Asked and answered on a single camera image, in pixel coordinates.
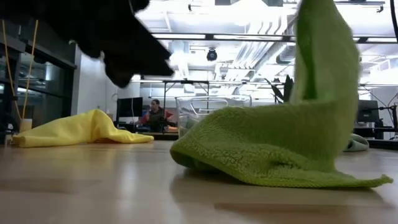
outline computer screen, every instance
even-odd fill
[[[118,99],[118,113],[120,118],[141,117],[142,97]]]
[[[379,106],[376,100],[359,100],[357,122],[378,122]]]

